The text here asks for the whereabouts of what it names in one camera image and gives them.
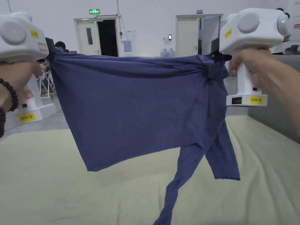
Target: wrinkled fabric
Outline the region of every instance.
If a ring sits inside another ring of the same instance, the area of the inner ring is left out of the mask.
[[[204,155],[216,179],[240,179],[225,122],[224,61],[211,54],[118,58],[56,51],[55,88],[88,171],[181,147],[155,225],[171,224],[178,190]]]

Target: human hand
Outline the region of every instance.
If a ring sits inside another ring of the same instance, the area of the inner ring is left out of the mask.
[[[0,64],[0,78],[9,82],[20,98],[22,98],[23,89],[32,74],[36,76],[42,75],[42,70],[38,63],[20,62],[15,64]],[[3,85],[0,85],[0,107],[8,112],[11,106],[12,99],[9,91]]]
[[[42,69],[42,71],[45,71],[47,69],[46,65],[41,65],[41,64],[40,64],[40,68]]]
[[[243,63],[252,75],[253,85],[257,88],[264,88],[267,86],[266,75],[269,74],[270,62],[274,60],[269,50],[244,49],[232,58],[230,70],[237,71]]]

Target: black bead bracelet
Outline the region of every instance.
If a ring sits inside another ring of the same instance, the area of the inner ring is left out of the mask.
[[[10,92],[10,95],[13,99],[13,106],[11,107],[10,111],[15,111],[18,108],[19,101],[18,96],[16,94],[16,91],[13,89],[12,86],[9,85],[8,82],[4,81],[2,78],[0,78],[0,85],[3,85],[7,88],[7,90]],[[6,122],[6,114],[3,108],[0,107],[0,138],[4,135],[4,125]]]
[[[4,109],[0,107],[0,138],[2,138],[4,135],[5,121],[6,121],[6,116],[5,116]]]
[[[15,111],[18,108],[19,101],[18,101],[18,96],[16,94],[16,91],[13,89],[12,86],[9,85],[7,81],[4,81],[2,78],[0,78],[0,84],[5,86],[7,90],[10,92],[10,95],[13,99],[13,106],[11,107],[10,111]]]

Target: yellow label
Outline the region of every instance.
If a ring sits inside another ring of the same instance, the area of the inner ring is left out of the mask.
[[[263,97],[250,96],[250,104],[263,104]]]
[[[21,123],[35,121],[35,114],[27,113],[27,114],[19,115],[19,119],[20,119]]]
[[[38,32],[37,32],[37,31],[30,30],[30,33],[31,33],[31,36],[32,36],[33,38],[40,39],[39,36],[38,36]]]
[[[225,39],[229,38],[232,35],[232,29],[226,32]]]

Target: white door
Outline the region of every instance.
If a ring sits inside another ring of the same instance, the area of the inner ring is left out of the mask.
[[[199,21],[198,17],[177,18],[176,56],[198,54]]]
[[[101,55],[99,31],[94,21],[77,21],[80,53],[84,55]]]
[[[219,37],[219,16],[206,17],[202,26],[202,54],[212,51],[212,41]]]

